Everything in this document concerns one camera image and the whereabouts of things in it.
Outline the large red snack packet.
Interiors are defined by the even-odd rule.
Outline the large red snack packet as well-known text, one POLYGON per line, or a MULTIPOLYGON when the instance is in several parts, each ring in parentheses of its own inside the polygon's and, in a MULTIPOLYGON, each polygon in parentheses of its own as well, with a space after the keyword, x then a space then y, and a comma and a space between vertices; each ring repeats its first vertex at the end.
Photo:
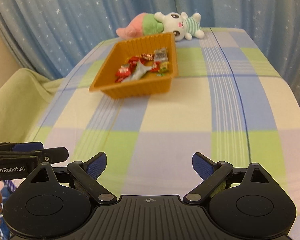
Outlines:
POLYGON ((116 83, 122 82, 131 75, 130 64, 123 64, 115 74, 116 83))

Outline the green candy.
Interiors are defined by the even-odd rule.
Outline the green candy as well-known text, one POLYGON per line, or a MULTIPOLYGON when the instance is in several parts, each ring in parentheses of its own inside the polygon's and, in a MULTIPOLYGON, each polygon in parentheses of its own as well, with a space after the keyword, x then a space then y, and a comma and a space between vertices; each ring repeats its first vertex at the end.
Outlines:
POLYGON ((166 75, 165 73, 157 73, 157 76, 159 76, 159 77, 163 77, 165 75, 166 75))

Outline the yellow candy packet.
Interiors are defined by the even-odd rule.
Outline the yellow candy packet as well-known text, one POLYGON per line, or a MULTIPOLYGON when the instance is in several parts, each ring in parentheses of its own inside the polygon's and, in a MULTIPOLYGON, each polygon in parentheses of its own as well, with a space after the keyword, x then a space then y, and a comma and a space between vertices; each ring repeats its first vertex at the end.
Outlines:
POLYGON ((159 73, 166 73, 169 71, 170 63, 168 61, 159 64, 159 73))

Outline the silver green snack pouch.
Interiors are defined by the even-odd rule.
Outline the silver green snack pouch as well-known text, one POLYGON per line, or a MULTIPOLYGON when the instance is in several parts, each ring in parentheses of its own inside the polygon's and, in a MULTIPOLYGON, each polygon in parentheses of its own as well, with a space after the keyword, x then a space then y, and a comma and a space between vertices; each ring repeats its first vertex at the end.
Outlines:
POLYGON ((139 61, 136 65, 134 73, 131 74, 128 78, 124 79, 122 83, 140 80, 150 70, 151 66, 146 66, 139 61))

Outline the small red candy packet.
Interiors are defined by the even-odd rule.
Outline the small red candy packet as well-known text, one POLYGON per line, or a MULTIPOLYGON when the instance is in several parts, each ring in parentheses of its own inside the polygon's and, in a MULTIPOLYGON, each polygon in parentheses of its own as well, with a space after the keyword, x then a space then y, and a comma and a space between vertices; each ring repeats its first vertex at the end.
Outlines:
POLYGON ((127 63, 129 64, 129 68, 135 68, 137 63, 139 62, 138 56, 133 56, 130 59, 128 59, 127 63))

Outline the clear dark snack packet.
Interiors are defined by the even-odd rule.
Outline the clear dark snack packet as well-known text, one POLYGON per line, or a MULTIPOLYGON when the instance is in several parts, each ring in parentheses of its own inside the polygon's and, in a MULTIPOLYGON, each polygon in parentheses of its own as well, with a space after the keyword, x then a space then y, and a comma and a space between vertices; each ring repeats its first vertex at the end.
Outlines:
POLYGON ((161 48, 154 51, 154 62, 167 62, 168 61, 168 55, 167 55, 167 48, 161 48))

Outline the dark red candy packet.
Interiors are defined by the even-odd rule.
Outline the dark red candy packet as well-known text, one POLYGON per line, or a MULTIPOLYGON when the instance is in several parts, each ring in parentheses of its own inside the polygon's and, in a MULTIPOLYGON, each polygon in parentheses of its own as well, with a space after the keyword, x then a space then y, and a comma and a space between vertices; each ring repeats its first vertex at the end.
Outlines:
POLYGON ((153 62, 153 65, 152 65, 150 71, 152 73, 158 73, 158 72, 160 72, 160 62, 159 61, 153 62))

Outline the shiny red orange candy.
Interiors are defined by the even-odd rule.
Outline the shiny red orange candy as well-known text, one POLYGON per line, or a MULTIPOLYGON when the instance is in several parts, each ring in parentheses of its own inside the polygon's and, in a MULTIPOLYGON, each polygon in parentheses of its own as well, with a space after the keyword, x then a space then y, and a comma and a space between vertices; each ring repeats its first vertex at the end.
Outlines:
POLYGON ((141 54, 140 57, 145 61, 153 61, 154 60, 154 54, 150 54, 150 53, 143 53, 143 54, 141 54))

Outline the pale green sofa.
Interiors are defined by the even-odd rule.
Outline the pale green sofa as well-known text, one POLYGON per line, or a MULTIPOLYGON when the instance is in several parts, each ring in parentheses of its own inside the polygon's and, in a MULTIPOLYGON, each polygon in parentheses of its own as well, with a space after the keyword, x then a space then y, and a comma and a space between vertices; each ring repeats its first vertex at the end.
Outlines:
POLYGON ((62 82, 27 68, 16 71, 0 88, 0 142, 26 141, 62 82))

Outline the checkered tablecloth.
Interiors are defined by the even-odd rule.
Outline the checkered tablecloth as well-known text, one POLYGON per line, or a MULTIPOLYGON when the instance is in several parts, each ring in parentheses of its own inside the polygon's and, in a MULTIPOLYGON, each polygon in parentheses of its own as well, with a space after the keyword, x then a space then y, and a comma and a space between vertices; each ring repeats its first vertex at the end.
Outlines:
POLYGON ((69 160, 103 151, 98 181, 116 195, 184 195, 200 183, 200 152, 236 167, 260 163, 300 214, 300 108, 289 85, 242 29, 205 29, 177 43, 168 93, 113 100, 89 86, 115 40, 100 42, 64 79, 32 134, 69 160))

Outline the orange plastic tray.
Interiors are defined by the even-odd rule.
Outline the orange plastic tray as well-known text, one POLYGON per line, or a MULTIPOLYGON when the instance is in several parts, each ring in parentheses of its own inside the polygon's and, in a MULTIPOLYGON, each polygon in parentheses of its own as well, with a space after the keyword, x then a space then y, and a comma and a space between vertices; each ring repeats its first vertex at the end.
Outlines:
POLYGON ((112 99, 167 93, 178 74, 172 33, 117 42, 89 87, 112 99))

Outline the blue star curtain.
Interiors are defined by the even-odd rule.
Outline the blue star curtain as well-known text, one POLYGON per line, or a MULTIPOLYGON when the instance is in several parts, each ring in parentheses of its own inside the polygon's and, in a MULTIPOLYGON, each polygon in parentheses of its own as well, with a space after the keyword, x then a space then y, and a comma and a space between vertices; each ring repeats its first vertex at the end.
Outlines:
POLYGON ((136 15, 158 11, 244 29, 300 106, 300 0, 0 0, 0 32, 22 67, 58 79, 136 15))

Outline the white bunny plush toy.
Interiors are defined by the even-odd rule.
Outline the white bunny plush toy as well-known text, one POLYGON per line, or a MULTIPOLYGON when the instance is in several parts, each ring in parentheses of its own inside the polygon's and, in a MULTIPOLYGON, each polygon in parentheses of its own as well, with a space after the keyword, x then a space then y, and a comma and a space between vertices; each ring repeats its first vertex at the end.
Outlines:
POLYGON ((188 16, 185 12, 181 14, 171 12, 167 15, 156 12, 154 18, 162 23, 163 33, 172 33, 175 41, 181 41, 184 38, 192 40, 193 37, 198 39, 204 38, 204 32, 200 26, 202 16, 197 12, 192 16, 188 16))

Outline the pink green carrot plush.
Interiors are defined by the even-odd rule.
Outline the pink green carrot plush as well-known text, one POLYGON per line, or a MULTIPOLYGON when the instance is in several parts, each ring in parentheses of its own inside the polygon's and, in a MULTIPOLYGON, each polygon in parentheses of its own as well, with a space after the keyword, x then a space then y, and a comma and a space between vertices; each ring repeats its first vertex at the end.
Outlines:
POLYGON ((126 27, 116 29, 116 34, 124 40, 129 40, 163 31, 163 24, 155 19, 154 14, 143 12, 135 16, 126 27))

